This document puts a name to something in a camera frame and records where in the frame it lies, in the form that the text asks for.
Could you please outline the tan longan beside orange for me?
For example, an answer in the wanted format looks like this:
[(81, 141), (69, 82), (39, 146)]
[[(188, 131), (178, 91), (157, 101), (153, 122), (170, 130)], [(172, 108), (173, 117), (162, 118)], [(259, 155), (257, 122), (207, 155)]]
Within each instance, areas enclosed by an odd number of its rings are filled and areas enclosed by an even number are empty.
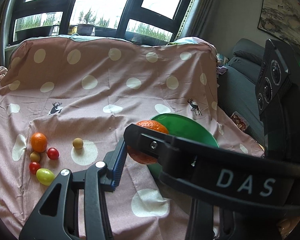
[(40, 154), (36, 151), (33, 151), (31, 154), (30, 154), (30, 160), (31, 162), (37, 162), (39, 163), (40, 162)]

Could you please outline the framed landscape painting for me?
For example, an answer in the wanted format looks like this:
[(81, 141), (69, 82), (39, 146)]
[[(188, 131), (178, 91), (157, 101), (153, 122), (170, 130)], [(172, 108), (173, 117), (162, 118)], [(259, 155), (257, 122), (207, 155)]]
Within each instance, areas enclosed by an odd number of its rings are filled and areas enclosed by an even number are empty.
[(299, 1), (263, 0), (257, 28), (300, 50)]

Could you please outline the green plastic bowl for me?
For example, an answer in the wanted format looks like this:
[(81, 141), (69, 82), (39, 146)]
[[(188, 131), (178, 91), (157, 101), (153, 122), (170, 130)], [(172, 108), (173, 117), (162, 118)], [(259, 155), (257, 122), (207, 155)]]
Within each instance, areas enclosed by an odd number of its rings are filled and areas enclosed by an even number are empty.
[[(151, 120), (158, 121), (164, 125), (169, 134), (183, 140), (191, 140), (208, 146), (219, 147), (213, 135), (198, 122), (178, 114), (158, 114)], [(197, 151), (190, 149), (169, 149), (159, 158), (162, 170), (175, 178), (190, 180), (193, 173), (192, 163), (196, 160)]]

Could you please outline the pink polka dot cloth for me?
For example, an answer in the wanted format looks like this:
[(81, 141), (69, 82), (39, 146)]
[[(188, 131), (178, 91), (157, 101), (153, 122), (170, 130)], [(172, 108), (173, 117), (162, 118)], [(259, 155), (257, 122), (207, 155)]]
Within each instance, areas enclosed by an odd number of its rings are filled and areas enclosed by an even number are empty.
[[(18, 236), (46, 187), (29, 171), (31, 136), (60, 156), (41, 166), (81, 171), (113, 150), (125, 128), (163, 113), (195, 120), (224, 149), (261, 156), (219, 108), (216, 50), (199, 40), (142, 47), (115, 39), (23, 42), (0, 81), (0, 218)], [(77, 150), (72, 141), (81, 138)]]

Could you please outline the orange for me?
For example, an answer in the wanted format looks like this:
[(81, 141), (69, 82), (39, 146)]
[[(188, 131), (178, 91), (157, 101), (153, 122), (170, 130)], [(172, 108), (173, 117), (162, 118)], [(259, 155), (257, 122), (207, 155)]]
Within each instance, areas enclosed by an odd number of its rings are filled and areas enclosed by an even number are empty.
[(47, 148), (47, 138), (43, 133), (34, 133), (31, 137), (31, 147), (34, 151), (42, 153)]

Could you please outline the black framed window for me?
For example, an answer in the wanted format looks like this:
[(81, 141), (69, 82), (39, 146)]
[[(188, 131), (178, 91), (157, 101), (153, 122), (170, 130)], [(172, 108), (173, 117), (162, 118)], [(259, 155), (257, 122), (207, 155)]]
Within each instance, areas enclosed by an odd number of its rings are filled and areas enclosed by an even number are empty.
[(114, 38), (149, 46), (165, 45), (176, 38), (190, 1), (11, 0), (7, 43), (77, 34), (78, 24), (92, 24), (116, 29)]

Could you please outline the lone tan longan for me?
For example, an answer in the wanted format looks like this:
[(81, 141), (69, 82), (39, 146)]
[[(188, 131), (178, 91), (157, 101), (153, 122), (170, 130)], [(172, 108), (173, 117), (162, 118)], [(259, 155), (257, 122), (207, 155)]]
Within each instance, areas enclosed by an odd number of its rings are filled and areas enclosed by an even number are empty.
[(72, 141), (72, 145), (75, 149), (77, 150), (80, 150), (83, 148), (83, 145), (84, 145), (84, 142), (81, 138), (75, 138), (73, 141)]

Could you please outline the green apple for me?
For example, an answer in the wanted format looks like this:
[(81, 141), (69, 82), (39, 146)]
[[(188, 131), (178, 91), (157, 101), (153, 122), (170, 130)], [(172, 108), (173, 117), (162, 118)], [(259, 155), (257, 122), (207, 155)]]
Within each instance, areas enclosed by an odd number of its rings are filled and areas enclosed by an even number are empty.
[(36, 172), (36, 178), (41, 184), (50, 186), (55, 179), (55, 175), (49, 169), (39, 168)]

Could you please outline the grey sofa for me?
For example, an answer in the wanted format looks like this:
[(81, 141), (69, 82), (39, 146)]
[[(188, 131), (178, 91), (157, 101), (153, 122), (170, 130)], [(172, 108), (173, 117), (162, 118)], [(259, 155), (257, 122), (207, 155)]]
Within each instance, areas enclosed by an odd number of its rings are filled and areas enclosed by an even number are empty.
[(255, 85), (261, 70), (264, 48), (242, 38), (234, 46), (227, 72), (218, 78), (218, 106), (228, 115), (236, 113), (248, 124), (245, 133), (264, 145)]

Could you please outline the red tomato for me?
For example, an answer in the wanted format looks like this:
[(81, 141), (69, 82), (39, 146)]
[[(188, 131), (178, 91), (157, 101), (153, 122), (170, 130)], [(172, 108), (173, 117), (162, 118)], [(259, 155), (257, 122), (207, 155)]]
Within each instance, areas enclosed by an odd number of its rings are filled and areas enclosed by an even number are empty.
[(49, 148), (46, 153), (48, 158), (51, 160), (57, 160), (59, 158), (59, 152), (54, 147)]
[(29, 164), (29, 171), (36, 175), (37, 171), (40, 169), (40, 163), (36, 162), (36, 161), (32, 161)]

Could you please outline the black planter box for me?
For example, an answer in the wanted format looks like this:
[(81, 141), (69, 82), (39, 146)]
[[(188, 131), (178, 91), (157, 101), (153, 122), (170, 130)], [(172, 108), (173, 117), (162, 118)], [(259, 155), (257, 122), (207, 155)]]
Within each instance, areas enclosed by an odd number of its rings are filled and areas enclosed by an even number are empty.
[(81, 36), (116, 37), (117, 30), (92, 24), (78, 24), (76, 33)]

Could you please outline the large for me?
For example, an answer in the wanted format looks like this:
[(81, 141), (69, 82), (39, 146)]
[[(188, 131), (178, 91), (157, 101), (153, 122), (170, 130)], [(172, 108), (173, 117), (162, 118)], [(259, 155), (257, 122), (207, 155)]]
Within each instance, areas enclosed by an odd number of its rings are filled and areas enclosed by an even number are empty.
[(155, 164), (168, 134), (168, 129), (155, 120), (143, 120), (129, 125), (124, 132), (127, 152), (137, 163)]

